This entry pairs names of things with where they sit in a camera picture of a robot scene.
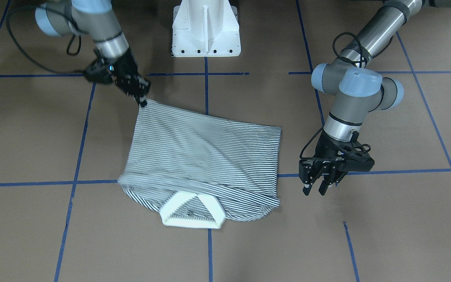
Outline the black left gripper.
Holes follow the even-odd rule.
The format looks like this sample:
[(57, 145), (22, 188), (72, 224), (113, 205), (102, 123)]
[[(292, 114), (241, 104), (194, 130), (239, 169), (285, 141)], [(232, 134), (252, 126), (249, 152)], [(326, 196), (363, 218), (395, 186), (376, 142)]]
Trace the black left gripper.
[[(310, 143), (319, 136), (312, 157), (304, 157), (303, 153)], [(304, 145), (299, 154), (299, 179), (303, 183), (302, 192), (310, 194), (313, 184), (322, 178), (318, 189), (324, 196), (329, 187), (339, 184), (349, 172), (368, 172), (375, 161), (370, 156), (371, 146), (358, 142), (359, 132), (351, 130), (351, 139), (341, 141), (333, 139), (324, 130), (318, 130)]]

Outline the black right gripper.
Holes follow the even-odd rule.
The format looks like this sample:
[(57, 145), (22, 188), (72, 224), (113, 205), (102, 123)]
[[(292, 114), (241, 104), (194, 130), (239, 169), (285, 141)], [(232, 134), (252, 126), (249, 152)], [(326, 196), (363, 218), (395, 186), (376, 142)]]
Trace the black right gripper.
[(137, 101), (140, 108), (147, 105), (147, 95), (152, 83), (144, 79), (138, 71), (138, 65), (130, 48), (119, 57), (107, 58), (99, 49), (94, 53), (97, 58), (102, 58), (109, 65), (113, 83), (127, 96)]

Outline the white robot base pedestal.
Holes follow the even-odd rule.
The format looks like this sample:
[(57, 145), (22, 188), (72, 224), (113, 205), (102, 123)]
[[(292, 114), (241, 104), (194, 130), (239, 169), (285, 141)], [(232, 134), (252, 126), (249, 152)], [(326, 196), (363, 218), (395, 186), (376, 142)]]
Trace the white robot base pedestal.
[(183, 0), (173, 8), (172, 56), (237, 57), (241, 53), (238, 9), (229, 0)]

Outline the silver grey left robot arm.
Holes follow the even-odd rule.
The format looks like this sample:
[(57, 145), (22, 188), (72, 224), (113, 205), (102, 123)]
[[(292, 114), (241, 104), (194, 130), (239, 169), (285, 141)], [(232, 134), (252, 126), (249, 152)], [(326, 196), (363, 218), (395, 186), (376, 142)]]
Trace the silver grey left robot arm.
[(318, 179), (318, 189), (325, 195), (333, 184), (340, 183), (349, 172), (368, 172), (375, 162), (371, 147), (358, 137), (367, 114), (388, 110), (403, 100), (401, 82), (385, 78), (368, 69), (368, 64), (390, 45), (394, 34), (424, 7), (451, 8), (451, 0), (388, 0), (352, 41), (337, 52), (330, 63), (319, 64), (311, 75), (312, 86), (335, 100), (328, 117), (315, 136), (318, 143), (312, 157), (299, 156), (299, 179), (303, 193), (310, 191)]

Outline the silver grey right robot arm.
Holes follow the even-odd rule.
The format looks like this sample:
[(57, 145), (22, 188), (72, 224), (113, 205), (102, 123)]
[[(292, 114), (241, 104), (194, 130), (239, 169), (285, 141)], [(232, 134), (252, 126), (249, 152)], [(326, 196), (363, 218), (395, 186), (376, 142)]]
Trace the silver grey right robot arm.
[(82, 71), (85, 79), (113, 83), (145, 107), (151, 84), (139, 74), (110, 0), (50, 0), (38, 6), (34, 16), (39, 28), (49, 36), (90, 36), (96, 59)]

